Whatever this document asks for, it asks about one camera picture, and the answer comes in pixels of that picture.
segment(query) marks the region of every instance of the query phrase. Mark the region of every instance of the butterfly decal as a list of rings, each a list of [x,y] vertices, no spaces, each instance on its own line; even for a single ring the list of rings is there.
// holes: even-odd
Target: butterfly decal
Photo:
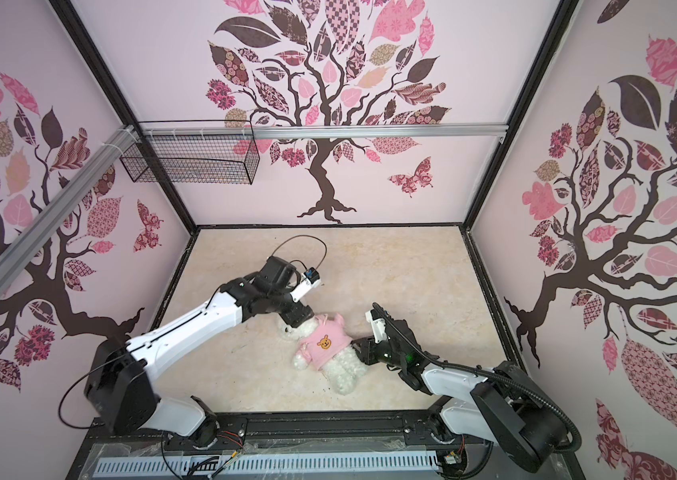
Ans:
[[[133,251],[137,252],[139,250],[144,250],[147,246],[149,248],[154,248],[160,245],[160,237],[157,236],[155,230],[160,228],[160,224],[164,220],[160,220],[157,214],[151,214],[149,208],[141,203],[141,200],[138,200],[139,207],[139,216],[141,217],[141,223],[144,224],[144,229],[141,230],[141,233],[136,237],[136,242],[133,244]]]
[[[402,187],[402,191],[413,198],[413,192],[418,190],[418,186],[432,187],[432,176],[429,173],[431,170],[431,157],[426,157],[418,164],[413,175],[392,175],[389,180],[395,185]]]

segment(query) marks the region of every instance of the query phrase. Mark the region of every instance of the wire basket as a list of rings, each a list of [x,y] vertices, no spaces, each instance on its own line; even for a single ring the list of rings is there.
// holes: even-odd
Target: wire basket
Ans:
[[[245,123],[251,126],[250,120],[236,126]],[[147,139],[171,182],[252,184],[261,159],[252,133],[151,134]],[[156,182],[144,151],[133,144],[120,161],[134,182]]]

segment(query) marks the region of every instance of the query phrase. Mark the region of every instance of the plush toy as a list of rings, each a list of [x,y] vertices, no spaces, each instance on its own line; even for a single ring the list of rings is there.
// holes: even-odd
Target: plush toy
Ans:
[[[304,370],[311,363],[341,395],[354,390],[357,380],[367,372],[367,365],[351,348],[351,337],[343,332],[343,316],[338,313],[333,320],[327,314],[313,316],[298,328],[280,320],[280,331],[287,340],[298,340],[295,368]]]

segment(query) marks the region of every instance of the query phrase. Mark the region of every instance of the black frame edge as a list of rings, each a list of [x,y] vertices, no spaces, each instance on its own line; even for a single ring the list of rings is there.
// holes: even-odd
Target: black frame edge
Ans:
[[[516,363],[522,370],[527,372],[523,357],[519,354],[517,343],[512,336],[512,330],[509,327],[506,316],[503,314],[503,309],[499,304],[496,290],[493,288],[493,283],[490,282],[490,278],[487,276],[485,264],[482,261],[482,257],[479,255],[479,251],[477,251],[477,245],[474,243],[474,238],[472,238],[471,232],[466,230],[463,226],[461,227],[461,236],[463,237],[463,243],[467,246],[469,258],[472,260],[474,273],[477,275],[477,281],[479,282],[479,288],[482,290],[483,295],[485,295],[485,302],[490,311],[490,316],[493,318],[493,324],[496,326],[498,339],[501,341],[501,346],[503,347],[506,359]]]
[[[276,225],[276,224],[224,224],[198,225],[199,230],[233,230],[244,228],[376,228],[381,226],[461,226],[460,222],[442,222],[431,224],[327,224],[327,225]]]
[[[77,50],[82,55],[83,60],[85,60],[88,69],[98,82],[104,95],[112,104],[112,108],[117,114],[117,117],[120,118],[120,121],[122,121],[123,124],[132,125],[135,129],[136,134],[141,139],[139,148],[142,151],[144,159],[152,169],[152,172],[154,172],[162,191],[165,192],[165,196],[168,197],[168,201],[176,212],[176,215],[179,216],[181,222],[186,227],[186,230],[193,233],[196,230],[196,225],[194,220],[192,220],[189,210],[186,208],[176,187],[171,182],[167,181],[167,174],[160,162],[157,161],[157,154],[152,149],[152,146],[146,137],[144,137],[139,121],[136,120],[136,116],[133,114],[130,105],[128,105],[128,102],[125,100],[125,96],[117,85],[112,72],[110,72],[109,68],[106,66],[101,53],[98,51],[96,44],[94,44],[93,39],[90,37],[82,19],[80,19],[80,16],[77,14],[77,10],[75,10],[72,5],[71,0],[48,0],[48,2],[50,6],[53,7],[53,10],[55,10],[56,16],[66,29],[66,32],[69,34],[72,42],[74,42]]]
[[[173,298],[173,293],[176,292],[176,288],[178,287],[179,281],[181,280],[181,275],[184,273],[186,264],[188,264],[190,261],[190,256],[192,255],[194,245],[197,243],[197,239],[199,238],[199,233],[200,230],[196,229],[190,235],[190,241],[186,244],[184,253],[181,255],[181,259],[179,260],[179,265],[176,267],[176,271],[173,272],[170,283],[168,283],[168,290],[165,291],[165,295],[162,297],[160,308],[157,309],[157,313],[155,313],[154,319],[152,320],[152,324],[150,325],[148,331],[151,332],[152,330],[158,328],[162,323],[162,318],[165,316],[165,312],[168,310],[168,305]]]
[[[578,3],[579,0],[561,0],[557,6],[557,10],[552,17],[552,22],[549,24],[546,35],[541,42],[541,48],[539,48],[538,54],[536,54],[535,60],[533,60],[533,66],[525,79],[525,84],[519,91],[519,98],[517,98],[512,113],[509,115],[509,127],[506,130],[506,135],[493,152],[493,157],[490,159],[485,169],[485,174],[479,182],[479,188],[474,195],[474,200],[469,206],[467,217],[463,221],[467,230],[470,230],[474,226],[474,222],[477,221],[477,216],[487,199],[490,187],[493,187],[493,182],[496,180],[506,154],[509,152],[509,148],[519,132],[519,127],[522,125],[530,103],[535,98],[535,93],[543,81],[543,76],[549,68],[549,63],[552,62],[552,58],[554,58],[554,54],[557,52],[557,48],[567,31],[570,19],[573,17]]]

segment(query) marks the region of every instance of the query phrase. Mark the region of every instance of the wall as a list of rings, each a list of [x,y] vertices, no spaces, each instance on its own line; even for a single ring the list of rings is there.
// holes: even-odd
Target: wall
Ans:
[[[556,3],[75,2],[139,120],[249,116],[258,126],[503,123]],[[355,138],[313,142],[310,154],[306,140],[262,141],[252,186],[176,187],[199,224],[457,222],[493,142]],[[335,158],[337,146],[351,159]],[[413,175],[426,158],[430,183]]]
[[[475,232],[586,477],[677,478],[677,2],[583,3]]]
[[[0,0],[0,254],[119,126],[50,6]],[[84,431],[62,394],[105,337],[147,328],[187,239],[118,162],[2,295],[0,477],[66,474]],[[94,411],[75,390],[64,415]]]

